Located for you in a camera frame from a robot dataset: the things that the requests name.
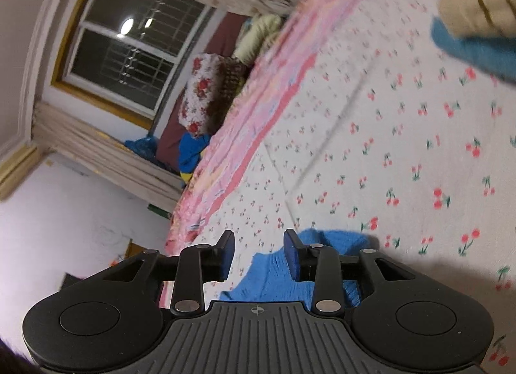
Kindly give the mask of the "blue striped knit sweater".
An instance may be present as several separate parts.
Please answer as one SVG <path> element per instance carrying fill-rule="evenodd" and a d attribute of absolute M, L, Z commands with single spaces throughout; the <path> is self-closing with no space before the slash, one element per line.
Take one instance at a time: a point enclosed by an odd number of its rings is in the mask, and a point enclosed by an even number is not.
<path fill-rule="evenodd" d="M 298 234 L 305 244 L 321 243 L 335 248 L 342 255 L 356 256 L 360 250 L 371 247 L 369 237 L 358 232 L 340 230 L 318 231 L 314 228 Z M 275 253 L 257 253 L 253 256 L 247 274 L 236 287 L 220 293 L 224 301 L 301 301 L 311 306 L 314 290 L 312 281 L 292 280 L 284 250 Z"/>

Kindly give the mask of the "blue yellow garment on bed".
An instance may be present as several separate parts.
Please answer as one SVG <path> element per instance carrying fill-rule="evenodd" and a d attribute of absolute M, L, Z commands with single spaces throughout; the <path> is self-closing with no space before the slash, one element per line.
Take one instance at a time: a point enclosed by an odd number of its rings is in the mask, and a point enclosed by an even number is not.
<path fill-rule="evenodd" d="M 191 180 L 210 141 L 209 135 L 192 136 L 186 132 L 182 136 L 178 146 L 178 169 L 180 177 L 186 184 Z"/>

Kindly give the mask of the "blue plastic bag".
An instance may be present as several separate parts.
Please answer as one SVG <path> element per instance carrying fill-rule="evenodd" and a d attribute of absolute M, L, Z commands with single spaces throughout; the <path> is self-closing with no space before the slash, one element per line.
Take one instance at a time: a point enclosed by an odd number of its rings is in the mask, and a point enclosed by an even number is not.
<path fill-rule="evenodd" d="M 137 154 L 139 157 L 153 163 L 162 169 L 170 167 L 156 158 L 158 139 L 154 136 L 146 136 L 137 140 L 126 140 L 123 145 L 125 148 Z"/>

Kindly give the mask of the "cherry print white bedsheet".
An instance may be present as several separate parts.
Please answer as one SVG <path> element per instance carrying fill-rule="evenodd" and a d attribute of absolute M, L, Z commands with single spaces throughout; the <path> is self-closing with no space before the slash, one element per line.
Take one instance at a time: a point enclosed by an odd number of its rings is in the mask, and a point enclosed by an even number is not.
<path fill-rule="evenodd" d="M 363 0 L 199 235 L 234 231 L 233 289 L 288 228 L 365 232 L 474 297 L 495 333 L 490 373 L 515 370 L 515 89 L 430 37 L 437 0 Z"/>

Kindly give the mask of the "red floral pillow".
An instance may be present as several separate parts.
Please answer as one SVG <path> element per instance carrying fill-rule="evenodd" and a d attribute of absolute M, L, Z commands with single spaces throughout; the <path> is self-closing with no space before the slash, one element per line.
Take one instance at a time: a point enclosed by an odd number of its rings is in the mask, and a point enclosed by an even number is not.
<path fill-rule="evenodd" d="M 218 54 L 194 58 L 178 117 L 191 136 L 212 136 L 219 130 L 246 73 L 247 67 L 235 58 Z"/>

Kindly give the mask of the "beige curtain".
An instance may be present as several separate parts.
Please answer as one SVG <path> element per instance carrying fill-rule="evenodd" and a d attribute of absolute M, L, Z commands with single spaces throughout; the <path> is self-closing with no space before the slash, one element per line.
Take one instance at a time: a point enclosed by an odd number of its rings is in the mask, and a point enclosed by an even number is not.
<path fill-rule="evenodd" d="M 35 108 L 33 134 L 36 141 L 49 151 L 57 152 L 117 184 L 127 192 L 152 205 L 174 208 L 182 193 L 178 176 L 139 157 L 123 143 L 144 135 L 155 135 L 164 126 L 162 115 L 173 108 L 184 87 L 187 68 L 193 57 L 214 32 L 212 18 L 196 42 L 184 70 L 172 89 L 172 94 L 156 120 L 154 130 L 144 130 L 122 118 L 71 96 L 51 84 L 53 66 L 65 27 L 77 0 L 59 2 L 59 20 L 55 40 L 48 55 L 48 71 L 41 100 Z M 214 14 L 288 13 L 287 0 L 194 0 L 213 9 Z"/>

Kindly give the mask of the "window with metal grille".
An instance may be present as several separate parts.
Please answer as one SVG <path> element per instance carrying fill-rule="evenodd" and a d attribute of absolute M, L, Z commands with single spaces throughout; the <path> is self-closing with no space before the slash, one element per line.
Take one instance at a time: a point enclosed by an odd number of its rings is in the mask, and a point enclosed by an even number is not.
<path fill-rule="evenodd" d="M 212 16 L 194 0 L 77 0 L 51 84 L 154 130 Z"/>

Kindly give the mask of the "pale green pillow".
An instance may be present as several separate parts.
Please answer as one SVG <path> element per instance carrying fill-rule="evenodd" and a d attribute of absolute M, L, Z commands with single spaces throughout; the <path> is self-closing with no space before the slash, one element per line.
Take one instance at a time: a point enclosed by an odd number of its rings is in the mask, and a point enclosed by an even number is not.
<path fill-rule="evenodd" d="M 277 14 L 263 14 L 254 17 L 248 30 L 237 41 L 232 57 L 250 67 L 283 26 L 283 18 Z"/>

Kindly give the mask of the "teal folded sweater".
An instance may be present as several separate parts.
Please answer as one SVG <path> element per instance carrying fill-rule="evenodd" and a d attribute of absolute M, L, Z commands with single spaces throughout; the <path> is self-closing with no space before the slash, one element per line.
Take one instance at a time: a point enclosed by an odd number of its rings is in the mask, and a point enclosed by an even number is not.
<path fill-rule="evenodd" d="M 437 17 L 433 18 L 430 35 L 446 54 L 506 82 L 515 83 L 515 38 L 456 38 Z"/>

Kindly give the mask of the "pink striped blanket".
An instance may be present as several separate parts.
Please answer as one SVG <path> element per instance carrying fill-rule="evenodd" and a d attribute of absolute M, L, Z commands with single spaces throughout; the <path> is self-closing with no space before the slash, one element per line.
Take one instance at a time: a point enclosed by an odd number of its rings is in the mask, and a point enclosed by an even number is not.
<path fill-rule="evenodd" d="M 314 67 L 320 47 L 360 1 L 298 1 L 273 46 L 259 58 L 233 100 L 179 199 L 164 248 L 168 255 L 194 241 L 240 184 L 263 137 Z"/>

